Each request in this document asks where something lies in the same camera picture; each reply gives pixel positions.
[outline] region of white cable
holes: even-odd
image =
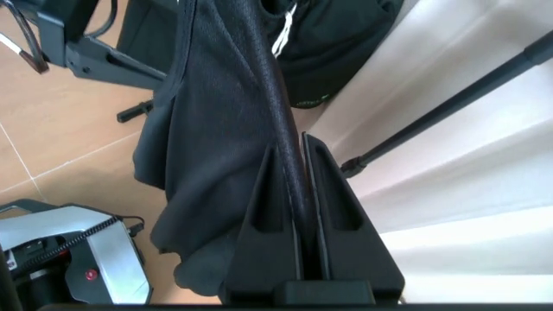
[[[276,39],[275,43],[273,44],[272,52],[273,55],[275,55],[275,58],[280,55],[280,53],[283,51],[284,47],[288,43],[288,36],[290,34],[290,29],[292,28],[292,22],[294,21],[294,13],[296,12],[297,3],[294,4],[294,7],[288,12],[286,12],[286,22],[284,23],[283,31],[281,31],[280,35],[278,35],[278,38]]]
[[[16,54],[19,54],[21,52],[21,48],[19,48],[12,40],[10,40],[3,33],[0,33],[0,42],[3,43],[6,47],[10,48],[10,50],[16,52]]]

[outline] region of tile floor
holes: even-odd
[[[112,46],[125,5],[126,0],[119,0],[116,24],[101,38]],[[108,11],[109,1],[100,0],[90,27],[101,24]],[[24,46],[22,34],[4,9],[0,29]],[[178,257],[157,255],[149,242],[149,230],[165,200],[162,191],[133,178],[131,155],[144,117],[119,124],[115,116],[150,96],[145,90],[76,79],[58,67],[41,76],[0,46],[0,205],[30,198],[141,215],[147,230],[137,243],[156,288],[152,302],[216,303],[215,298],[178,289],[173,281]]]

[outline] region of red button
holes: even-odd
[[[98,272],[94,269],[90,269],[85,273],[86,280],[94,281],[98,277]]]

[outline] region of curtain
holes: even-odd
[[[341,164],[552,29],[550,0],[421,0],[331,103],[296,122]],[[553,61],[349,182],[407,302],[553,302]]]

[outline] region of black garment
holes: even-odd
[[[292,0],[257,0],[269,43],[284,25]],[[302,0],[289,45],[278,58],[296,108],[333,97],[385,38],[403,0]],[[118,49],[167,72],[176,29],[174,0],[130,0]]]
[[[300,1],[298,16],[311,3]],[[300,158],[297,133],[286,124],[285,87],[269,79],[279,70],[264,25],[280,17],[262,15],[259,4],[180,1],[177,57],[134,154],[136,178],[165,189],[168,200],[152,242],[179,254],[177,284],[201,295],[217,295],[226,275],[267,145],[278,141],[283,159]],[[296,164],[284,161],[293,172],[290,200],[301,205],[307,195],[300,195],[305,183]]]

